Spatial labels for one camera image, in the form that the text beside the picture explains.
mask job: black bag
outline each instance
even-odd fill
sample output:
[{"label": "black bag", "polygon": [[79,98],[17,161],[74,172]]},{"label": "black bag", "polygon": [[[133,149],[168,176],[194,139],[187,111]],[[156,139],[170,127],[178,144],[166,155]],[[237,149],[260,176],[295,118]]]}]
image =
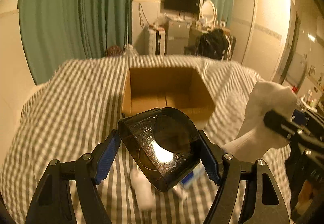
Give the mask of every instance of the black bag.
[{"label": "black bag", "polygon": [[197,54],[211,59],[227,59],[228,41],[221,29],[203,34],[200,37]]}]

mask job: cardboard box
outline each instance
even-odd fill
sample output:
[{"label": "cardboard box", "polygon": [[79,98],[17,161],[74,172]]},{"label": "cardboard box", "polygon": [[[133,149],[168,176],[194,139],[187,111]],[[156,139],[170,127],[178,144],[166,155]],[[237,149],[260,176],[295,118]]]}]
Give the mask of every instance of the cardboard box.
[{"label": "cardboard box", "polygon": [[194,68],[130,68],[121,112],[129,117],[156,107],[179,109],[198,130],[205,127],[215,110],[213,99]]}]

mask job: bed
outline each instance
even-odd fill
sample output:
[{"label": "bed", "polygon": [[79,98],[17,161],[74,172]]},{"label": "bed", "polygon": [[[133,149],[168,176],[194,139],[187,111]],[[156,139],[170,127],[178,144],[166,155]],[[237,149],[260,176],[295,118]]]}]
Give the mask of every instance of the bed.
[{"label": "bed", "polygon": [[[65,62],[51,80],[24,105],[21,124],[0,175],[5,205],[18,224],[23,224],[33,193],[48,163],[76,160],[91,152],[121,118],[120,107],[129,67],[192,66],[200,73],[216,104],[204,132],[211,142],[223,145],[235,139],[244,119],[245,106],[254,84],[255,71],[237,62],[220,62],[194,56],[109,57]],[[268,163],[290,215],[290,189],[284,161],[290,149],[270,149]],[[112,223],[203,223],[217,186],[201,176],[179,201],[172,192],[153,190],[156,208],[140,212],[131,189],[129,171],[135,162],[121,144],[106,180],[98,192]],[[78,223],[85,223],[75,182],[70,182]],[[237,223],[245,183],[240,184],[231,222]]]}]

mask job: white bottle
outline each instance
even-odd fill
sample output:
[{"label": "white bottle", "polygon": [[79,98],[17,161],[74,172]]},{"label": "white bottle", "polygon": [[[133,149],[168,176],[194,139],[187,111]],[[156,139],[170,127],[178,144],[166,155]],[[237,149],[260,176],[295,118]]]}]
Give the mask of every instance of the white bottle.
[{"label": "white bottle", "polygon": [[137,205],[140,210],[151,210],[155,207],[155,199],[151,190],[151,183],[143,172],[133,167],[130,173],[131,185],[135,190]]},{"label": "white bottle", "polygon": [[124,56],[138,56],[138,52],[132,44],[125,44]]}]

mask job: gray cabinet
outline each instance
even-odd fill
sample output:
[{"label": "gray cabinet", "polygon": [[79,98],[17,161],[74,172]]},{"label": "gray cabinet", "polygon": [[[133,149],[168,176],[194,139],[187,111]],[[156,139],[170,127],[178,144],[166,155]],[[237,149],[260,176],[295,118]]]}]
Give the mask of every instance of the gray cabinet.
[{"label": "gray cabinet", "polygon": [[183,55],[188,45],[190,25],[170,20],[166,24],[166,55]]}]

